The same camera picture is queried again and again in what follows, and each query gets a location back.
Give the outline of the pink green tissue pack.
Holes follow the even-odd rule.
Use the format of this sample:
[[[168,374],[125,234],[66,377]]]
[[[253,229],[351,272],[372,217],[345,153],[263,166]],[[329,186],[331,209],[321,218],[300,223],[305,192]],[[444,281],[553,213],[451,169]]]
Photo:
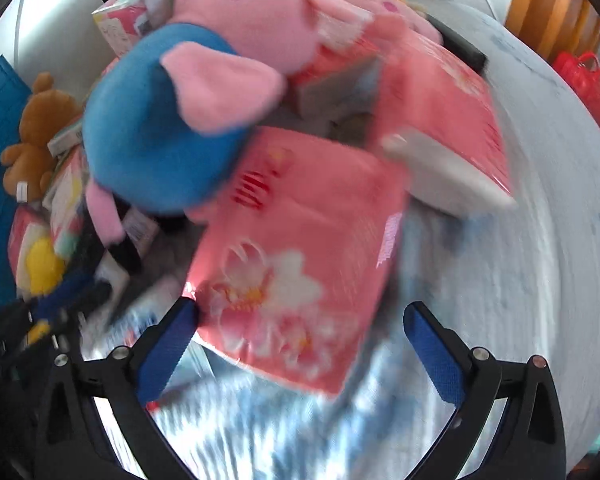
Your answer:
[[[66,153],[58,165],[50,188],[43,198],[48,211],[50,239],[59,258],[72,258],[82,232],[83,199],[88,168],[81,144]]]

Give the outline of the blue and pink pig plush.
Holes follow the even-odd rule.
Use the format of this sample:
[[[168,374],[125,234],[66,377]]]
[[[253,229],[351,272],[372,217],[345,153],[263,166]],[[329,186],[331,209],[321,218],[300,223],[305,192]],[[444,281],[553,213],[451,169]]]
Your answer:
[[[106,246],[125,230],[116,203],[182,214],[213,196],[251,128],[314,58],[320,19],[364,26],[343,0],[174,0],[170,20],[96,84],[83,114],[86,204]]]

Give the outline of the red plastic bag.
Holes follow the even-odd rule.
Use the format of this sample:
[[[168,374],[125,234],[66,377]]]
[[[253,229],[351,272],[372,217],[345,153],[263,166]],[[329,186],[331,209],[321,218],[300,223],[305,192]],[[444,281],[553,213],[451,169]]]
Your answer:
[[[597,55],[591,51],[579,56],[560,52],[553,68],[600,126],[600,62]]]

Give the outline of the brown teddy bear plush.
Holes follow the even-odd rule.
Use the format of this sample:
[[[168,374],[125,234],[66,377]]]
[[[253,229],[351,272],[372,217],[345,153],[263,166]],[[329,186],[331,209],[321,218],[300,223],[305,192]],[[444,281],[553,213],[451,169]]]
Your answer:
[[[19,123],[19,141],[1,152],[5,192],[18,203],[42,200],[56,167],[48,142],[73,124],[82,107],[69,93],[54,88],[51,73],[36,76]]]

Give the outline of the black remote control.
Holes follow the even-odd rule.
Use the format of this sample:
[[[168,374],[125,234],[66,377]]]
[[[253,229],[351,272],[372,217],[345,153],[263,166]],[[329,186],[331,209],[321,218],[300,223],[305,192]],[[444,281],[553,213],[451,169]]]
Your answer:
[[[441,44],[442,47],[454,54],[476,74],[483,75],[488,58],[451,27],[443,24],[432,15],[426,14],[418,18],[415,29],[433,42]]]

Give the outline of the yellow plastic clip tool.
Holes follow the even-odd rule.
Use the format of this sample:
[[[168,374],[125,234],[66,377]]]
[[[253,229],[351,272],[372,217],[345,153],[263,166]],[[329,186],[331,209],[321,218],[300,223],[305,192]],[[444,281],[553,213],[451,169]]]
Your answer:
[[[33,297],[50,294],[61,283],[67,265],[56,255],[49,236],[40,237],[31,245],[24,263],[30,278],[29,292]]]

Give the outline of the white blue patterned tablecloth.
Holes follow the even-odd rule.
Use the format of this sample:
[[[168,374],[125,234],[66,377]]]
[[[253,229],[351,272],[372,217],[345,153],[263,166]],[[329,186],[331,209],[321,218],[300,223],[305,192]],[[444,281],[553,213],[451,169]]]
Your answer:
[[[457,220],[411,203],[376,322],[335,399],[302,393],[217,356],[178,366],[155,422],[201,479],[402,479],[449,419],[402,330],[424,302],[468,346],[547,359],[566,463],[600,435],[600,128],[554,70],[470,6],[426,10],[488,59],[516,204]]]

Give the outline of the large pink tissue pack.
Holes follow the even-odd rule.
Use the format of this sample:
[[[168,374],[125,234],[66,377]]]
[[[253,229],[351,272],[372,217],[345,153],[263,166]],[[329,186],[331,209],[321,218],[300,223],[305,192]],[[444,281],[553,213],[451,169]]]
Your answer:
[[[274,382],[336,396],[388,280],[406,185],[403,168],[368,151],[260,129],[189,267],[196,341]]]

